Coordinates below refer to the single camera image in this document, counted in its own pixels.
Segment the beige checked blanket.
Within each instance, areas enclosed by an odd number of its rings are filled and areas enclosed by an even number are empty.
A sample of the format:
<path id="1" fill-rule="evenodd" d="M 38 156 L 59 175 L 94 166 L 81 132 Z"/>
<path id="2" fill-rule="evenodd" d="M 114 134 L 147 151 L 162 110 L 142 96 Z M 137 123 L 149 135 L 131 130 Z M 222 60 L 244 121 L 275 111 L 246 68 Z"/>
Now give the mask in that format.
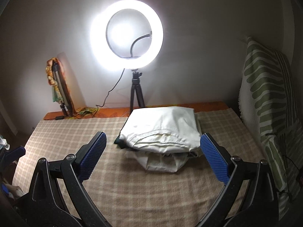
<path id="1" fill-rule="evenodd" d="M 61 160 L 104 132 L 107 145 L 83 185 L 102 215 L 113 226 L 195 226 L 220 193 L 200 149 L 208 132 L 217 144 L 248 162 L 263 156 L 232 109 L 195 114 L 190 108 L 136 109 L 130 117 L 42 120 L 26 144 L 13 184 L 30 188 L 37 161 Z M 175 173 L 147 171 L 126 151 L 187 155 Z"/>

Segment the green striped pillow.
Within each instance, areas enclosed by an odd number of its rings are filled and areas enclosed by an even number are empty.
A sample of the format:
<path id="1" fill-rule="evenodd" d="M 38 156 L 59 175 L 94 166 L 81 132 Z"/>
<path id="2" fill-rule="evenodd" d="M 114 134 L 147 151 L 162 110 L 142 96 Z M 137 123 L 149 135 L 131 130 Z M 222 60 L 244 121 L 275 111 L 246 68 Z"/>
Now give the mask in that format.
<path id="1" fill-rule="evenodd" d="M 247 41 L 239 108 L 269 162 L 283 218 L 302 188 L 302 122 L 287 57 L 252 37 Z"/>

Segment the orange bed sheet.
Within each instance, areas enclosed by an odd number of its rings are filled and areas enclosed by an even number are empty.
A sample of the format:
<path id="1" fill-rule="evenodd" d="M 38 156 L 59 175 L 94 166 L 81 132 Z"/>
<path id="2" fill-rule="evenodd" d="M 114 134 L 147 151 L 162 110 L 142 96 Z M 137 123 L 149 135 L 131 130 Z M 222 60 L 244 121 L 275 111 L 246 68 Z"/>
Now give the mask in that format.
<path id="1" fill-rule="evenodd" d="M 209 112 L 226 110 L 229 107 L 223 101 L 215 101 L 210 103 L 188 103 L 178 105 L 158 105 L 152 107 L 186 107 L 194 109 L 194 112 Z M 65 116 L 64 118 L 71 119 L 87 119 L 87 118 L 112 118 L 112 117 L 129 117 L 129 108 L 91 108 L 85 107 L 76 110 L 72 116 Z"/>

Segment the folded white clothes pile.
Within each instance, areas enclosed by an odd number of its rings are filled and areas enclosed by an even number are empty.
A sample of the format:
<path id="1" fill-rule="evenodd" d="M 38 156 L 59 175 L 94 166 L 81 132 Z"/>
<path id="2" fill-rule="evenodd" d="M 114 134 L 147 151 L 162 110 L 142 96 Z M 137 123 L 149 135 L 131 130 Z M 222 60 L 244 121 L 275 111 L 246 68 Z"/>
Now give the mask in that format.
<path id="1" fill-rule="evenodd" d="M 147 171 L 175 173 L 188 161 L 187 155 L 168 155 L 152 152 L 126 151 L 127 158 L 135 159 Z"/>

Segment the colourful patterned scarf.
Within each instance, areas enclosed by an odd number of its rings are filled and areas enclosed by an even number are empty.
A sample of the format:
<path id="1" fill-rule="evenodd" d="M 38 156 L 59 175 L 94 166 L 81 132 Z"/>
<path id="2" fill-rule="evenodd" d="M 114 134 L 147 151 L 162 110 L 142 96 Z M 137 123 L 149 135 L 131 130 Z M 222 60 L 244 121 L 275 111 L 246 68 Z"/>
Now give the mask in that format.
<path id="1" fill-rule="evenodd" d="M 58 103 L 59 118 L 84 118 L 96 115 L 98 108 L 87 107 L 76 77 L 67 60 L 51 58 L 46 63 L 46 75 L 52 89 L 52 101 Z"/>

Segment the folded silver tripod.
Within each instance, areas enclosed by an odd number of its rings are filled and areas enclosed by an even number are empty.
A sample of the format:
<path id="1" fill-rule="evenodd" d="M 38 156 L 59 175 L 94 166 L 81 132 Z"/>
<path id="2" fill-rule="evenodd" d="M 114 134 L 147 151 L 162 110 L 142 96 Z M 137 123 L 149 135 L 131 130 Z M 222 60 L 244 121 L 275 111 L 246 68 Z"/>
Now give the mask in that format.
<path id="1" fill-rule="evenodd" d="M 65 109 L 65 111 L 63 111 L 63 113 L 65 116 L 71 116 L 72 115 L 71 100 L 69 97 L 67 85 L 66 85 L 65 79 L 63 77 L 63 72 L 61 70 L 61 67 L 57 61 L 53 60 L 51 68 L 52 68 L 54 80 L 56 81 L 59 92 L 61 94 L 61 98 L 62 98 L 61 106 L 64 106 L 64 108 L 62 108 L 62 110 Z"/>

